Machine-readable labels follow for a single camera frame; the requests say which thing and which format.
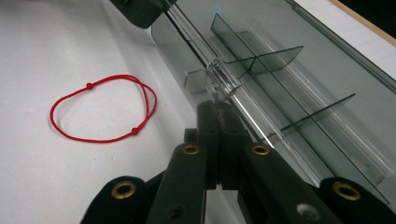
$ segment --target plastic compartment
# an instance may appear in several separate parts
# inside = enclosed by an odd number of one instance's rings
[[[208,98],[205,66],[221,58],[244,84],[233,103],[302,178],[346,177],[396,202],[395,81],[364,69],[370,64],[356,63],[286,1],[187,0],[152,34],[193,105]]]

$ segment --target screw hole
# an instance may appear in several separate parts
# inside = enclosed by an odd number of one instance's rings
[[[340,197],[350,201],[357,201],[361,198],[361,193],[346,183],[335,182],[332,184],[332,190]]]
[[[254,153],[261,155],[261,156],[265,156],[270,153],[270,148],[264,147],[264,146],[255,146],[255,147],[253,147],[252,150]]]
[[[184,209],[179,204],[171,205],[168,207],[167,210],[168,210],[167,211],[168,217],[171,219],[178,219],[178,218],[182,217],[184,214]]]
[[[302,218],[310,222],[316,222],[320,220],[320,212],[318,209],[307,203],[300,203],[297,205],[297,212]]]
[[[183,152],[188,155],[195,155],[199,152],[199,148],[195,146],[187,146],[183,148]]]
[[[111,196],[115,199],[126,199],[134,195],[136,186],[131,181],[121,181],[117,183],[113,190],[111,190]]]

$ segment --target red string loop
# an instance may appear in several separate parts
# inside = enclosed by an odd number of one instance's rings
[[[120,137],[117,138],[112,138],[112,139],[105,139],[105,140],[96,140],[96,139],[87,139],[87,138],[79,138],[79,137],[74,137],[68,133],[65,133],[55,122],[54,119],[54,112],[56,109],[56,106],[58,106],[58,104],[60,104],[62,101],[69,99],[73,96],[76,96],[84,91],[88,91],[88,90],[92,90],[95,86],[100,85],[104,82],[107,81],[111,81],[111,80],[116,80],[116,79],[125,79],[125,80],[129,80],[132,81],[136,84],[138,84],[140,86],[140,88],[142,89],[143,92],[143,96],[144,96],[144,100],[145,100],[145,105],[146,105],[146,116],[144,118],[144,120],[137,126],[132,128],[132,130],[129,133],[126,133]],[[148,98],[148,94],[147,91],[150,91],[154,97],[154,105],[153,107],[150,109],[149,108],[149,98]],[[61,99],[59,99],[57,102],[55,102],[55,104],[52,106],[52,108],[50,109],[49,112],[49,118],[50,118],[50,122],[52,123],[52,126],[55,128],[56,131],[58,131],[59,133],[61,133],[63,136],[75,140],[75,141],[79,141],[79,142],[87,142],[87,143],[112,143],[112,142],[117,142],[120,141],[126,137],[132,136],[132,135],[136,135],[138,134],[146,125],[146,123],[149,121],[149,119],[151,118],[151,116],[154,114],[154,111],[157,107],[157,94],[155,93],[155,91],[148,85],[146,85],[145,83],[141,82],[137,77],[131,76],[131,75],[115,75],[115,76],[111,76],[111,77],[106,77],[103,78],[99,81],[93,82],[93,83],[87,83],[86,87],[79,90],[79,91],[75,91],[71,94],[68,94],[64,97],[62,97]]]

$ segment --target wooden edge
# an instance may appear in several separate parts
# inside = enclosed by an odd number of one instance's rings
[[[357,20],[358,22],[360,22],[361,24],[363,24],[364,26],[369,28],[371,31],[373,31],[377,35],[381,36],[383,39],[388,41],[394,47],[396,47],[396,39],[393,38],[393,36],[388,35],[386,32],[384,32],[383,30],[381,30],[380,28],[378,28],[371,22],[367,21],[366,19],[363,18],[363,16],[359,15],[358,13],[356,13],[355,11],[353,11],[346,5],[342,4],[338,0],[329,0],[329,2],[333,3],[335,6],[339,7],[343,11],[345,11],[349,16],[351,16],[352,18],[354,18],[355,20]]]

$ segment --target knot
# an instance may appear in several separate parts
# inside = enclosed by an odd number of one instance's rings
[[[137,129],[137,128],[132,128],[132,133],[133,133],[133,134],[138,134],[139,132],[140,132],[139,129]]]
[[[87,89],[92,90],[93,89],[93,84],[91,82],[87,83]]]

